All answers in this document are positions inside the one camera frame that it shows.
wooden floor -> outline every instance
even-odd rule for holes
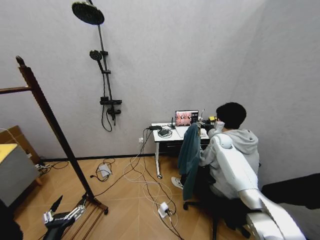
[[[90,178],[90,175],[94,174],[97,165],[101,162],[102,159],[79,161],[81,169],[95,195],[103,192],[123,174],[124,167],[128,164],[129,158],[118,158],[115,160],[115,163],[112,164],[113,174],[106,182],[100,182],[96,178]],[[156,178],[154,158],[146,157],[145,162],[146,168],[153,177]],[[160,157],[160,168],[163,179],[159,181],[170,187],[172,191],[172,199],[175,202],[178,215],[176,229],[185,240],[210,240],[212,239],[212,218],[199,208],[189,207],[188,211],[183,210],[182,191],[171,184],[171,176],[179,176],[176,166],[176,158]],[[138,169],[142,171],[143,166],[140,165]],[[147,181],[153,181],[147,172],[144,173],[144,176]],[[139,174],[132,171],[127,174],[127,177],[134,179],[139,177]],[[84,194],[84,189],[70,164],[63,169],[52,169],[49,173],[41,176],[40,179],[43,182],[43,186],[37,186],[33,189],[26,200],[15,211],[15,220],[20,225],[25,240],[37,240],[46,232],[42,214],[49,210],[52,203],[56,201],[60,195],[63,195],[63,199],[57,213],[72,210]],[[143,181],[143,178],[140,177],[136,181]],[[143,186],[144,183],[130,182],[123,177],[107,192],[98,196],[97,199],[109,207],[109,213],[108,215],[102,214],[99,217],[95,226],[85,239],[178,239],[153,213],[156,207],[153,206],[150,199],[145,197]],[[149,188],[153,196],[158,195],[157,185],[149,184]],[[163,189],[169,194],[169,190],[165,187],[163,187]],[[168,202],[168,198],[163,192],[160,192],[159,195],[157,202]],[[94,206],[92,205],[87,207],[86,212],[65,234],[63,237],[64,240],[83,239],[89,227],[101,212],[99,209],[95,209],[92,212],[93,209]],[[79,226],[91,212],[91,216],[74,236]],[[177,219],[175,216],[172,217],[172,222],[176,224]],[[240,232],[230,230],[223,221],[219,222],[217,236],[219,240],[244,239]]]

shower head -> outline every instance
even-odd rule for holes
[[[85,1],[76,1],[72,4],[74,15],[87,24],[100,25],[105,21],[103,13],[94,5]]]
[[[97,61],[98,65],[99,65],[99,68],[100,68],[100,71],[103,74],[105,71],[104,71],[104,69],[102,67],[102,64],[100,62],[100,60],[102,59],[102,54],[97,50],[91,50],[89,55],[90,55],[90,58],[92,58],[93,60]]]
[[[97,50],[91,50],[89,55],[90,58],[92,58],[95,61],[100,61],[102,59],[102,54]]]

monitor display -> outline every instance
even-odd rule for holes
[[[198,120],[198,110],[175,111],[175,126],[190,126]]]

gray hoodie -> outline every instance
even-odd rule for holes
[[[215,129],[211,129],[208,132],[210,137],[210,143],[205,150],[200,151],[201,167],[209,165],[210,174],[216,180],[216,183],[210,185],[210,189],[213,193],[220,197],[227,197],[228,199],[238,198],[237,191],[227,182],[224,173],[222,172],[219,163],[216,158],[216,151],[214,149],[213,133]],[[259,153],[258,153],[258,138],[248,129],[235,129],[223,132],[230,136],[233,141],[234,147],[239,150],[250,164],[251,168],[258,175],[259,168]]]

white sneaker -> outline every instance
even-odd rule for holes
[[[181,184],[181,182],[180,182],[180,178],[177,178],[177,177],[175,177],[175,176],[172,176],[171,177],[171,182],[172,182],[172,184],[175,186],[175,187],[177,187],[177,188],[179,188],[179,189],[184,189],[184,186]]]

